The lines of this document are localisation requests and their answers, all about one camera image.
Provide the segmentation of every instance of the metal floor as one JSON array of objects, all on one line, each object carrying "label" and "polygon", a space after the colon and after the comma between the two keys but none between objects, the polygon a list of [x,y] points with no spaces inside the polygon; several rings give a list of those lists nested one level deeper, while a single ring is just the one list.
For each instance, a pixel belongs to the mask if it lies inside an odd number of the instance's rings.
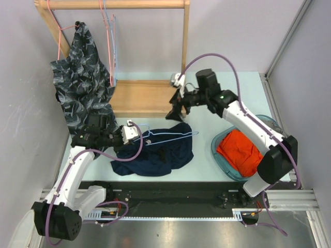
[{"label": "metal floor", "polygon": [[[74,241],[63,241],[59,248],[195,248],[195,247],[317,247],[305,212],[274,212],[280,226],[288,233],[265,227],[247,227],[239,222],[214,221],[119,221],[101,228],[83,225]],[[268,222],[266,212],[259,222]]]}]

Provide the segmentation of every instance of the blue cloth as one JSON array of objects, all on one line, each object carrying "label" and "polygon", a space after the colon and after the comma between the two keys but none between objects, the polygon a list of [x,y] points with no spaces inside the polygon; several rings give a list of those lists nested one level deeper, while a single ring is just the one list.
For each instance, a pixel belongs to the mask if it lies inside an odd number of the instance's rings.
[{"label": "blue cloth", "polygon": [[[181,122],[170,129],[154,129],[153,133],[188,133],[192,132],[189,124]],[[152,143],[170,140],[182,135],[150,135],[144,139]],[[139,149],[140,142],[134,142],[124,146],[117,154],[118,158],[126,159],[134,156]],[[111,165],[115,173],[124,176],[136,173],[140,176],[157,177],[170,174],[172,169],[179,169],[193,158],[192,136],[169,141],[152,146],[143,145],[139,156],[130,162],[112,161]]]}]

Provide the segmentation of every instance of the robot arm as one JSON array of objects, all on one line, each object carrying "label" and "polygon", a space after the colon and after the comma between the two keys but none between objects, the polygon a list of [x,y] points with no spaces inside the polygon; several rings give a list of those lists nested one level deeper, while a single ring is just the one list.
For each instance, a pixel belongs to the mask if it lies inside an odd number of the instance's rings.
[{"label": "robot arm", "polygon": [[[88,190],[78,199],[75,199],[77,189],[87,170],[92,163],[95,154],[92,151],[85,152],[72,164],[72,159],[85,149],[102,149],[114,147],[118,149],[136,138],[138,131],[136,127],[122,126],[115,133],[107,131],[107,117],[92,115],[89,117],[88,125],[72,138],[70,155],[65,168],[62,170],[58,180],[45,200],[35,202],[32,209],[35,211],[35,225],[39,235],[46,235],[46,216],[50,203],[57,195],[49,222],[49,235],[53,238],[74,240],[81,228],[84,218],[106,198],[106,189],[99,185],[90,186]],[[57,192],[62,179],[64,182],[61,190]]]},{"label": "robot arm", "polygon": [[197,72],[196,77],[199,89],[193,91],[188,91],[185,84],[180,84],[176,80],[171,83],[174,86],[178,85],[179,89],[170,100],[172,110],[167,114],[166,119],[183,121],[183,107],[186,113],[189,114],[192,106],[207,105],[212,113],[216,113],[243,132],[264,156],[257,172],[243,185],[243,190],[248,197],[256,197],[268,186],[285,176],[292,169],[292,164],[280,145],[249,118],[247,114],[258,121],[261,126],[270,130],[274,137],[282,141],[290,151],[295,162],[297,161],[297,140],[293,136],[285,138],[280,133],[269,128],[250,112],[245,105],[243,106],[247,113],[244,113],[237,95],[230,90],[221,90],[216,75],[211,69]]}]

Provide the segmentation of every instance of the orange cloth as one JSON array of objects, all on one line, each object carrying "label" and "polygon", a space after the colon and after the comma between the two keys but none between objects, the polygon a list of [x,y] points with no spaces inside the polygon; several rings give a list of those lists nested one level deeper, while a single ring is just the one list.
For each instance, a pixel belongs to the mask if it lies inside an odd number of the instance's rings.
[{"label": "orange cloth", "polygon": [[263,158],[253,142],[236,129],[221,141],[217,152],[243,177],[253,176]]}]

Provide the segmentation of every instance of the wooden clothes rack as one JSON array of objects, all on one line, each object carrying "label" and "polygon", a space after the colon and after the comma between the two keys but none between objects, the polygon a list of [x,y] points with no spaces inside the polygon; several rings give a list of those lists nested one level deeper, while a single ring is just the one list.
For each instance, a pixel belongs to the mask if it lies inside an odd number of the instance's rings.
[{"label": "wooden clothes rack", "polygon": [[[59,42],[58,26],[48,11],[46,0],[35,0],[35,6],[49,28],[54,40]],[[51,10],[55,9],[100,9],[99,0],[49,1]],[[106,0],[107,9],[183,9],[182,71],[186,66],[187,36],[190,0]],[[69,55],[70,45],[61,31],[60,50],[65,57]],[[163,118],[171,109],[170,98],[175,88],[164,80],[118,80],[110,101],[116,117]]]}]

